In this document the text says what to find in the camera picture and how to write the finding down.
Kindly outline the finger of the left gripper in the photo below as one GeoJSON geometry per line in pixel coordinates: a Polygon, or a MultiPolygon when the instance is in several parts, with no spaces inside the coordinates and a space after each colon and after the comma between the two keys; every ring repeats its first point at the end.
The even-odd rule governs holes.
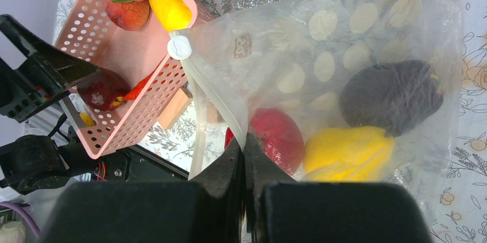
{"type": "Polygon", "coordinates": [[[1,114],[22,123],[69,95],[33,59],[17,69],[1,60],[1,114]]]}
{"type": "Polygon", "coordinates": [[[9,14],[1,15],[1,33],[26,57],[18,68],[36,90],[60,95],[100,73],[95,64],[40,39],[9,14]]]}

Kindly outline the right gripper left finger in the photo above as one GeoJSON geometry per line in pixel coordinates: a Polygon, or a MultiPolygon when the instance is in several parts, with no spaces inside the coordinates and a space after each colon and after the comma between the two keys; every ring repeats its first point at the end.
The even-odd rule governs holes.
{"type": "Polygon", "coordinates": [[[239,143],[187,182],[91,182],[69,186],[41,242],[240,242],[239,143]]]}

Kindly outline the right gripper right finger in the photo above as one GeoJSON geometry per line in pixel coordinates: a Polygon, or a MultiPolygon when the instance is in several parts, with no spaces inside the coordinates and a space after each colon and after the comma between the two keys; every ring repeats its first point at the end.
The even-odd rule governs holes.
{"type": "Polygon", "coordinates": [[[247,134],[246,228],[253,242],[431,242],[413,197],[391,183],[297,182],[247,134]]]}

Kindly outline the pink plastic basket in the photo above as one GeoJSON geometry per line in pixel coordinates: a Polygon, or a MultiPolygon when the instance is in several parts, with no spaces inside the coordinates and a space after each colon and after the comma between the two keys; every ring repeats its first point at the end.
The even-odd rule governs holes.
{"type": "Polygon", "coordinates": [[[87,127],[70,99],[61,105],[87,154],[97,159],[138,144],[167,107],[186,76],[167,52],[168,32],[155,16],[143,28],[125,31],[105,13],[108,0],[76,0],[55,46],[89,63],[110,69],[135,86],[149,81],[141,94],[115,111],[89,108],[96,125],[87,127]]]}

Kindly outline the dark red apple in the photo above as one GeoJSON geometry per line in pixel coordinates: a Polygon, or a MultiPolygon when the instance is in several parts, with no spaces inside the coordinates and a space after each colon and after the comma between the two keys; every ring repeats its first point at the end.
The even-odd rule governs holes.
{"type": "Polygon", "coordinates": [[[124,97],[132,89],[119,74],[106,68],[76,85],[83,102],[100,111],[114,111],[126,103],[124,97]]]}

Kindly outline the yellow lemon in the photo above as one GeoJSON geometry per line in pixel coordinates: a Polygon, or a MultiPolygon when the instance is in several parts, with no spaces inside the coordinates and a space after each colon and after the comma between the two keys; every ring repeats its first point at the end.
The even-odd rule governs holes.
{"type": "Polygon", "coordinates": [[[319,182],[372,182],[381,178],[395,139],[374,126],[325,128],[306,143],[306,178],[319,182]]]}

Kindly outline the yellow mango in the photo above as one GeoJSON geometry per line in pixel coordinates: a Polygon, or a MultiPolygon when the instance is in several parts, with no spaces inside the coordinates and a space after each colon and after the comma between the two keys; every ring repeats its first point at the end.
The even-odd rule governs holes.
{"type": "Polygon", "coordinates": [[[192,13],[183,0],[149,0],[150,7],[167,32],[189,26],[192,13]]]}

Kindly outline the clear zip top bag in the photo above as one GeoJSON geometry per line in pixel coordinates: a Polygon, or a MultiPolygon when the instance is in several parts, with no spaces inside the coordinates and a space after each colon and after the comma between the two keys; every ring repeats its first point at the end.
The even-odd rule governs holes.
{"type": "Polygon", "coordinates": [[[439,77],[443,105],[394,137],[391,160],[373,182],[404,187],[431,222],[457,136],[462,35],[460,0],[286,0],[170,32],[169,55],[182,63],[196,109],[190,177],[223,153],[227,129],[245,146],[257,109],[288,114],[306,151],[322,129],[353,128],[338,100],[358,71],[421,60],[439,77]],[[209,102],[223,123],[207,122],[209,102]]]}

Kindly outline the dark purple plum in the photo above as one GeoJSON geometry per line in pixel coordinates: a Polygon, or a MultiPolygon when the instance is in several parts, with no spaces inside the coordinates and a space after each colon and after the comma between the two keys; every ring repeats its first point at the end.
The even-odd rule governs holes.
{"type": "Polygon", "coordinates": [[[433,68],[421,60],[375,64],[358,71],[339,95],[339,109],[351,127],[374,126],[387,137],[410,132],[443,105],[433,68]]]}

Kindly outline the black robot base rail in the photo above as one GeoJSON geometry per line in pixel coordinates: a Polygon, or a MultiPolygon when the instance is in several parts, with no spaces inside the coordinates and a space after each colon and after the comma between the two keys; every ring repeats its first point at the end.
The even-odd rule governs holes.
{"type": "Polygon", "coordinates": [[[153,182],[187,181],[189,172],[176,164],[134,145],[102,156],[91,174],[91,181],[153,182]]]}

